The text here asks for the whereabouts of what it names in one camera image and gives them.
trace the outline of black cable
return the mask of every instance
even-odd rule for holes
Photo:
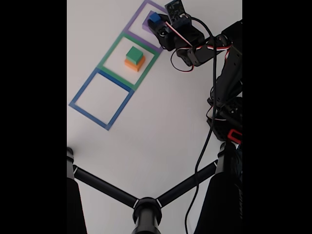
[[[174,63],[172,62],[172,57],[173,55],[175,54],[175,52],[177,51],[178,49],[175,49],[175,51],[172,53],[171,55],[171,58],[170,58],[170,62],[172,64],[172,66],[177,69],[175,66],[174,66]],[[181,71],[181,72],[191,72],[192,70],[194,70],[194,65],[192,65],[192,68],[190,70],[187,70],[187,71],[183,71],[183,70],[180,70],[180,69],[177,69],[178,71]]]
[[[215,38],[213,36],[213,34],[211,33],[210,29],[207,27],[207,25],[204,24],[204,22],[202,22],[201,20],[199,19],[196,19],[194,17],[191,17],[192,20],[194,21],[197,21],[199,22],[202,26],[204,26],[204,28],[207,30],[207,32],[209,33],[209,36],[210,36],[210,39],[212,40],[213,42],[213,45],[214,45],[214,68],[213,68],[213,82],[214,82],[214,105],[213,105],[213,116],[212,116],[212,121],[211,121],[211,126],[210,126],[210,130],[208,132],[208,136],[207,136],[207,139],[205,141],[205,144],[204,144],[204,147],[203,149],[201,150],[201,153],[200,153],[200,156],[197,160],[197,163],[196,163],[196,166],[195,166],[195,181],[196,181],[196,191],[195,191],[195,195],[193,197],[193,200],[190,204],[190,207],[189,209],[187,210],[187,213],[185,215],[185,220],[184,220],[184,225],[185,225],[185,231],[186,231],[186,234],[189,234],[188,230],[187,230],[187,216],[189,215],[189,212],[193,206],[193,203],[196,199],[196,196],[198,194],[198,190],[199,190],[199,182],[198,182],[198,174],[197,174],[197,171],[198,171],[198,167],[199,167],[199,164],[200,164],[200,161],[201,159],[203,158],[203,155],[204,155],[204,152],[206,150],[206,147],[208,145],[208,142],[209,142],[209,139],[211,137],[211,134],[213,132],[213,127],[214,127],[214,123],[215,123],[215,112],[216,112],[216,43],[215,43]]]
[[[209,108],[209,110],[207,111],[207,113],[206,113],[206,117],[207,117],[207,118],[209,118],[209,117],[208,117],[208,113],[210,112],[211,108],[213,108],[213,106],[211,106],[211,107]]]

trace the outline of green cube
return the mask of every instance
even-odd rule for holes
[[[132,46],[132,48],[127,53],[126,57],[131,63],[137,65],[138,62],[140,62],[141,58],[143,57],[143,52]]]

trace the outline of blue tape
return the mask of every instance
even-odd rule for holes
[[[111,75],[107,74],[106,72],[100,70],[97,68],[97,73],[100,73],[102,76],[108,78],[111,82],[115,83],[116,85],[120,86],[121,88],[123,88],[124,90],[130,92],[131,88],[129,88],[128,86],[126,86],[125,84],[121,83],[119,80],[115,79],[114,77],[112,77]]]
[[[126,106],[126,104],[128,103],[128,101],[130,100],[130,98],[132,97],[132,95],[135,92],[133,90],[130,90],[128,96],[126,97],[126,99],[123,101],[123,103],[121,104],[121,106],[118,108],[118,110],[116,111],[116,113],[114,114],[114,116],[112,117],[111,121],[109,121],[109,123],[106,126],[106,130],[109,130],[111,128],[111,126],[113,125],[113,123],[115,122],[115,120],[117,119],[117,117],[120,115],[121,111],[123,110],[123,108]]]
[[[76,111],[80,112],[81,114],[83,114],[84,116],[86,116],[87,118],[92,120],[93,122],[97,123],[98,125],[100,125],[101,127],[106,129],[107,125],[105,123],[103,123],[98,118],[94,117],[92,114],[90,114],[90,113],[86,112],[85,110],[81,109],[76,104],[74,104],[72,101],[71,101],[71,103],[69,103],[69,106],[74,108]]]
[[[92,114],[86,112],[85,110],[81,109],[79,106],[77,106],[75,104],[77,102],[77,100],[79,99],[79,97],[81,96],[81,94],[83,93],[83,91],[87,88],[87,86],[90,84],[90,82],[92,81],[92,79],[94,78],[94,76],[97,73],[101,74],[105,78],[109,79],[111,82],[113,82],[116,85],[118,85],[120,88],[122,88],[122,89],[124,89],[124,90],[129,92],[129,94],[127,95],[126,99],[122,102],[121,106],[118,108],[118,110],[116,111],[116,113],[114,114],[114,116],[112,117],[112,119],[109,121],[108,124],[103,123],[101,120],[99,120],[98,118],[94,117]],[[96,68],[90,74],[90,76],[88,77],[86,82],[83,84],[83,86],[79,89],[78,93],[75,95],[73,100],[69,103],[69,106],[74,108],[76,111],[80,112],[81,114],[83,114],[84,116],[86,116],[87,118],[89,118],[90,120],[92,120],[93,122],[97,123],[98,125],[100,125],[101,127],[105,128],[108,131],[111,128],[111,126],[113,125],[113,123],[115,122],[115,120],[120,115],[120,113],[123,110],[123,108],[126,106],[128,101],[130,100],[130,98],[132,97],[133,93],[134,93],[134,91],[131,88],[129,88],[125,84],[121,83],[119,80],[113,78],[111,75],[107,74],[106,72]]]

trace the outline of green square outline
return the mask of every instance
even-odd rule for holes
[[[134,42],[135,44],[141,46],[142,48],[144,48],[148,52],[151,52],[152,54],[154,54],[154,57],[152,58],[150,63],[147,65],[147,67],[145,68],[144,72],[142,73],[142,75],[140,76],[140,78],[137,80],[137,82],[134,85],[132,83],[130,83],[129,81],[127,81],[126,79],[122,78],[121,76],[117,75],[115,72],[112,72],[111,70],[109,70],[108,68],[103,66],[104,62],[112,54],[113,50],[115,50],[115,48],[120,43],[120,41],[121,41],[121,39],[123,37],[131,40],[132,42]],[[131,88],[132,90],[135,91],[135,90],[137,90],[139,85],[142,83],[142,81],[144,80],[145,76],[150,71],[151,67],[156,62],[156,60],[159,57],[159,55],[160,55],[160,53],[155,51],[155,50],[153,50],[151,47],[143,44],[142,42],[140,42],[139,40],[137,40],[137,39],[133,38],[132,36],[126,34],[125,32],[121,32],[121,34],[117,37],[117,39],[115,40],[115,42],[113,43],[111,48],[109,48],[109,50],[104,55],[102,60],[98,63],[97,68],[102,70],[102,71],[104,71],[104,72],[106,72],[107,74],[111,75],[112,77],[114,77],[115,79],[119,80],[121,83],[123,83],[124,85],[128,86],[129,88]]]

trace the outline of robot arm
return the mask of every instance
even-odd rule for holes
[[[176,49],[177,56],[188,66],[198,67],[211,60],[212,42],[192,26],[192,17],[185,12],[181,0],[174,0],[165,7],[168,16],[159,14],[158,20],[148,20],[149,28],[158,38],[160,45],[168,51]],[[226,120],[223,123],[215,123],[214,127],[215,135],[222,141],[228,138],[232,129],[242,132],[242,98],[237,97],[242,92],[242,31],[243,22],[240,20],[215,37],[217,48],[229,47],[228,57],[216,82],[217,96],[214,97],[210,92],[207,100],[212,106],[213,99],[216,99],[216,118]],[[211,125],[211,119],[208,116],[207,118]]]

